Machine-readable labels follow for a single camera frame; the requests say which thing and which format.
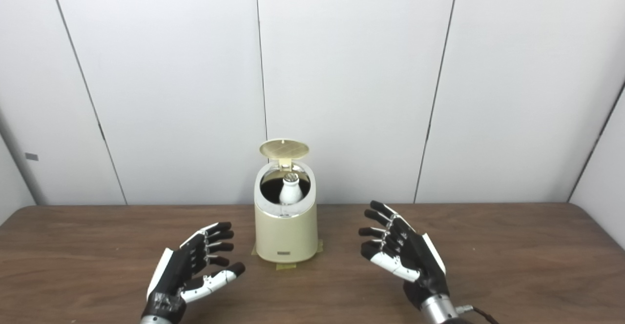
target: open lid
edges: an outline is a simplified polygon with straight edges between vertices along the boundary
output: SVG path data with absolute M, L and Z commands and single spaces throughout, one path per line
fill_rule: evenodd
M 261 145 L 261 153 L 268 159 L 277 160 L 280 170 L 291 170 L 292 160 L 298 160 L 308 154 L 305 143 L 290 139 L 275 139 Z

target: robotic hand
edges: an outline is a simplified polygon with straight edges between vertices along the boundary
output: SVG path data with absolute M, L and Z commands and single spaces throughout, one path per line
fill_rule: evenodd
M 372 201 L 372 209 L 364 211 L 384 228 L 361 228 L 359 235 L 375 237 L 361 246 L 361 254 L 369 261 L 404 279 L 404 293 L 428 324 L 471 324 L 459 317 L 467 311 L 484 315 L 492 324 L 493 317 L 472 306 L 454 307 L 449 299 L 445 264 L 428 234 L 420 235 L 404 218 L 385 204 Z
M 189 302 L 212 294 L 243 274 L 243 263 L 228 266 L 230 261 L 226 258 L 212 255 L 234 248 L 231 243 L 219 241 L 234 236 L 230 227 L 230 222 L 206 226 L 183 242 L 178 250 L 165 249 L 147 289 L 147 304 L 140 324 L 178 324 Z M 228 267 L 192 278 L 208 264 Z

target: metal bottle cap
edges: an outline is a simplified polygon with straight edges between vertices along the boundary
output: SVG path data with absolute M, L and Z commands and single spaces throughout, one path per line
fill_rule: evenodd
M 296 182 L 297 180 L 299 180 L 299 176 L 295 173 L 288 173 L 287 175 L 284 175 L 284 181 L 286 182 Z

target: white wall panel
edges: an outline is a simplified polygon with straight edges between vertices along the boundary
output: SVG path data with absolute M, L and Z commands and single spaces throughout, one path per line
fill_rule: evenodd
M 625 79 L 625 0 L 456 0 L 417 202 L 567 200 Z
M 38 202 L 124 203 L 55 0 L 0 0 L 0 123 Z
M 60 0 L 128 203 L 249 203 L 256 0 Z
M 453 0 L 259 0 L 269 138 L 319 202 L 412 202 Z
M 621 99 L 571 197 L 625 248 L 625 100 Z
M 0 224 L 14 211 L 35 204 L 31 192 L 0 137 Z

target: cylindrical container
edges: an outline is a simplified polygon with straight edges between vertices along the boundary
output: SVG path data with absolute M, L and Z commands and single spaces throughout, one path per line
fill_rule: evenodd
M 254 186 L 256 252 L 275 263 L 301 262 L 317 252 L 317 185 L 313 171 L 303 162 L 293 162 L 308 153 L 308 147 L 294 140 L 265 142 L 261 153 L 270 162 L 258 172 Z M 303 198 L 281 204 L 280 194 L 287 174 L 297 174 Z

